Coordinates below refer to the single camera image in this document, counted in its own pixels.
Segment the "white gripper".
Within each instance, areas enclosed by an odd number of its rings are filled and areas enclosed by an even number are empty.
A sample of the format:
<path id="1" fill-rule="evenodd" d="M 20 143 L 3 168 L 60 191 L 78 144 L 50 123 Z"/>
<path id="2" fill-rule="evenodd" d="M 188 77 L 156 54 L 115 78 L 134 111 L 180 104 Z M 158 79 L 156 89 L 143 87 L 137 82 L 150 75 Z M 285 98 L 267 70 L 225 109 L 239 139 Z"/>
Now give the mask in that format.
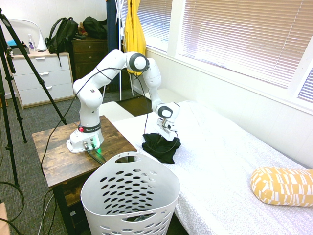
<path id="1" fill-rule="evenodd" d="M 175 137 L 177 128 L 175 124 L 168 119 L 158 119 L 156 121 L 155 130 L 160 134 L 157 144 L 159 144 L 164 137 L 167 141 L 172 141 Z"/>

